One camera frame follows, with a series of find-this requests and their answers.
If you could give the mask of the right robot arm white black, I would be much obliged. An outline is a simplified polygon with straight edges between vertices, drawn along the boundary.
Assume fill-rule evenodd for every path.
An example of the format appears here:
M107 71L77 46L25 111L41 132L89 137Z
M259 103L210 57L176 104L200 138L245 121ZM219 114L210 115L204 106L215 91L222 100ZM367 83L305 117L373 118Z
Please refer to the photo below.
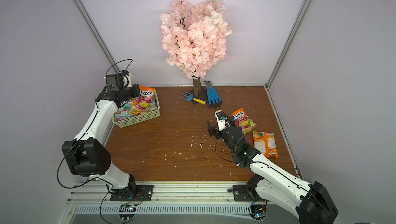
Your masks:
M257 199L275 203L301 224L334 223L338 210L323 184L300 179L274 164L249 144L235 125L209 125L208 133L225 142L237 166L254 173L251 182Z

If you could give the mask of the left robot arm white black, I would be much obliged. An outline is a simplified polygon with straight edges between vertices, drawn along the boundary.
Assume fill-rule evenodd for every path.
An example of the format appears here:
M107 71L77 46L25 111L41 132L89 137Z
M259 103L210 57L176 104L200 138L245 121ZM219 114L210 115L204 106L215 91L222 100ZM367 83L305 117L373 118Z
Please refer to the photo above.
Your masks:
M135 179L112 163L105 143L113 116L130 99L139 97L140 89L131 83L127 70L107 75L105 79L106 85L95 99L95 108L83 129L73 140L63 143L62 161L67 163L71 174L85 177L88 182L101 180L116 197L132 198L137 195Z

